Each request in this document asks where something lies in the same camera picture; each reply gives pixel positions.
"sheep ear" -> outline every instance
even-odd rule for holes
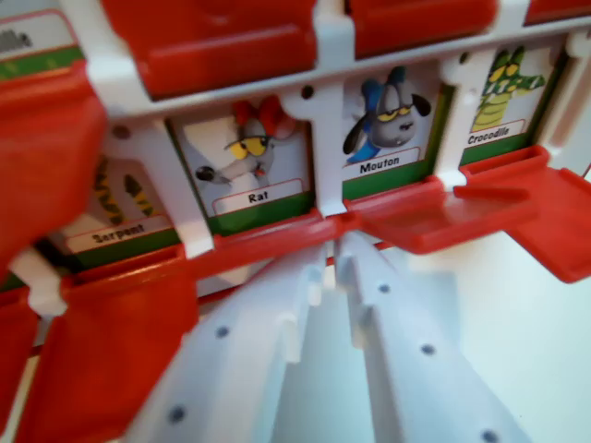
[[[344,139],[344,144],[343,144],[343,153],[344,154],[348,155],[355,150],[356,145],[357,145],[357,141],[359,140],[359,135],[361,134],[361,130],[363,129],[363,125],[366,123],[368,118],[370,118],[372,115],[373,115],[373,113],[365,114],[363,117],[361,117],[361,119],[357,123],[355,123],[355,126],[353,126],[351,128],[351,130],[349,131],[349,134],[347,134],[347,137]]]
[[[431,112],[431,103],[428,102],[427,99],[421,97],[420,95],[412,94],[413,97],[413,105],[416,107],[421,116],[429,115]]]

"green stripe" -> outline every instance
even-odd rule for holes
[[[77,46],[71,46],[47,53],[6,60],[0,62],[0,81],[67,67],[72,65],[74,61],[82,59],[84,59],[84,55],[80,49]]]

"white plastic piece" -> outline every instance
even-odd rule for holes
[[[119,139],[111,133],[103,152],[109,157],[134,159],[143,164],[185,246],[187,258],[212,249],[207,221],[164,123],[144,119],[129,122],[127,128],[130,137]]]
[[[460,55],[441,61],[441,79],[455,87],[452,105],[445,130],[441,136],[440,150],[435,162],[434,174],[443,182],[446,191],[467,183],[465,176],[458,171],[465,141],[470,133],[474,116],[480,104],[480,94],[487,80],[490,65],[496,48],[471,53],[463,63]]]
[[[314,29],[318,45],[318,70],[346,69],[355,61],[355,27],[342,2],[317,4]],[[311,83],[313,95],[305,99],[300,88],[281,95],[285,111],[312,124],[316,207],[324,217],[346,212],[343,204],[342,165],[334,153],[343,145],[344,80]]]
[[[88,60],[88,73],[92,86],[101,98],[109,116],[114,119],[139,115],[171,115],[187,110],[195,111],[215,102],[224,104],[239,98],[277,93],[281,90],[301,88],[306,84],[319,85],[324,81],[342,81],[352,75],[363,74],[392,66],[406,65],[421,60],[447,58],[464,51],[477,51],[505,42],[527,40],[560,34],[591,26],[591,17],[552,21],[535,26],[518,26],[523,22],[525,0],[503,0],[500,13],[490,32],[439,42],[405,51],[398,51],[363,60],[350,59],[348,44],[341,43],[330,56],[322,55],[324,39],[335,35],[334,24],[348,19],[339,9],[339,2],[329,1],[319,7],[314,20],[319,43],[319,62],[315,69],[293,75],[269,78],[219,90],[208,90],[167,100],[153,102],[142,88],[134,61],[124,43],[113,33],[99,0],[60,0],[72,23]]]
[[[342,82],[324,83],[314,88],[307,101],[299,88],[281,96],[285,111],[295,118],[307,119],[312,124],[314,143],[314,185],[316,208],[323,217],[346,212],[343,204],[342,165],[335,161],[335,152],[343,145],[344,89]]]
[[[136,63],[113,31],[100,0],[59,0],[87,60],[86,72],[110,118],[141,112],[151,99]]]
[[[569,34],[566,52],[571,57],[565,68],[552,100],[549,111],[540,123],[537,143],[550,155],[563,153],[579,118],[585,108],[591,106],[591,31],[579,30]],[[585,151],[588,144],[572,149]]]
[[[320,303],[324,245],[273,261],[188,334],[125,441],[270,441],[287,363]]]
[[[335,267],[366,357],[377,443],[529,441],[373,245],[347,233]]]
[[[66,302],[60,296],[62,278],[45,258],[29,247],[8,266],[10,271],[29,286],[29,306],[41,317],[61,316]]]

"black hole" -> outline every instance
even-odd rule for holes
[[[228,335],[230,333],[230,330],[226,327],[226,326],[220,326],[216,331],[215,331],[215,336],[218,339],[222,339],[223,337],[225,337],[226,335]]]
[[[129,128],[127,126],[115,126],[113,128],[113,135],[116,138],[121,138],[122,140],[125,140],[131,137],[131,131],[129,131]]]
[[[421,346],[421,351],[426,355],[433,355],[435,353],[435,346],[432,344],[424,344]]]
[[[185,408],[182,406],[175,406],[168,413],[168,421],[173,425],[185,418]]]
[[[482,439],[487,443],[497,443],[499,441],[499,437],[497,436],[497,434],[490,430],[484,431],[482,433]]]
[[[311,98],[313,95],[314,88],[312,88],[310,85],[306,85],[304,88],[302,88],[302,99],[307,100]]]

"red plastic flap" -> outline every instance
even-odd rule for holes
[[[289,254],[328,242],[359,228],[356,214],[323,219],[317,212],[227,237],[215,236],[215,249],[192,258],[188,264],[195,279]]]
[[[314,67],[314,0],[103,0],[154,98]]]
[[[565,282],[591,275],[591,184],[568,170],[549,168],[540,146],[461,168],[468,184],[526,190],[538,216],[507,233]]]
[[[350,0],[357,58],[483,32],[496,0]]]
[[[84,210],[106,117],[84,63],[0,83],[0,115],[2,272]]]
[[[29,288],[0,293],[0,435],[37,332],[38,319],[27,305],[28,295]]]
[[[185,262],[173,246],[118,264],[121,274],[65,282],[69,307],[42,348],[17,441],[102,442],[125,431],[197,321]]]
[[[362,230],[414,254],[427,254],[514,226],[533,217],[522,189],[458,186],[453,194],[436,178],[355,200]]]
[[[591,14],[589,0],[531,0],[526,25],[534,25],[546,21],[562,20]]]

